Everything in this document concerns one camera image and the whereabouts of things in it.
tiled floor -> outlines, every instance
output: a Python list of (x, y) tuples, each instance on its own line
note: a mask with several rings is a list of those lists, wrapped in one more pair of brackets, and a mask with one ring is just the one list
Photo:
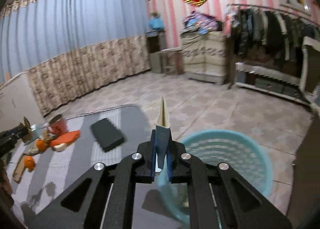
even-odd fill
[(50, 114), (75, 116), (97, 109), (134, 103), (140, 106), (151, 128), (166, 99), (174, 140), (203, 129), (242, 132), (267, 152), (273, 162), (273, 189), (269, 200), (286, 212), (292, 190), (292, 161), (311, 123), (311, 114), (289, 101), (256, 91), (218, 86), (184, 76), (147, 72), (94, 91)]

blue curtain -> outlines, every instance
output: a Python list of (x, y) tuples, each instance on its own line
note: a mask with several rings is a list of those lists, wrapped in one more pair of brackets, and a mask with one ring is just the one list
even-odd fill
[(0, 19), (0, 83), (52, 57), (145, 35), (145, 0), (38, 0)]

wooden stool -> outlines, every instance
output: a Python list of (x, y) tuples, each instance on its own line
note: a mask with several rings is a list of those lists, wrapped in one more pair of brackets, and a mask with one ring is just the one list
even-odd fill
[[(161, 50), (160, 55), (162, 56), (162, 68), (164, 72), (164, 76), (167, 76), (167, 70), (168, 73), (175, 72), (176, 75), (183, 74), (183, 62), (182, 62), (182, 48), (176, 47), (176, 48), (170, 48), (170, 49), (164, 49)], [(174, 57), (174, 65), (167, 66), (167, 61), (169, 59), (169, 55), (172, 54)]]

cardboard piece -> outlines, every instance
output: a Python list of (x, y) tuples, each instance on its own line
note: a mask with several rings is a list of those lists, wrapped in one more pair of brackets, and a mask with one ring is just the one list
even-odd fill
[(21, 156), (20, 156), (20, 159), (17, 163), (17, 166), (15, 167), (14, 171), (13, 171), (13, 180), (15, 182), (17, 182), (18, 184), (20, 183), (21, 181), (21, 178), (22, 178), (22, 175), (24, 173), (24, 170), (26, 169), (26, 167), (24, 166), (24, 159), (27, 157), (27, 155), (25, 153), (23, 153)]
[(157, 165), (160, 169), (163, 169), (164, 166), (164, 157), (167, 152), (170, 136), (169, 111), (165, 99), (161, 97), (160, 111), (156, 122)]

red mug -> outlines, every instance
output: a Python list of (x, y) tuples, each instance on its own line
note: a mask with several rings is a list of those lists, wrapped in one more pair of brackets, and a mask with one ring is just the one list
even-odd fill
[(62, 115), (57, 115), (54, 118), (52, 118), (49, 122), (49, 125), (47, 126), (47, 130), (49, 133), (58, 136), (68, 132), (67, 123), (62, 117)]

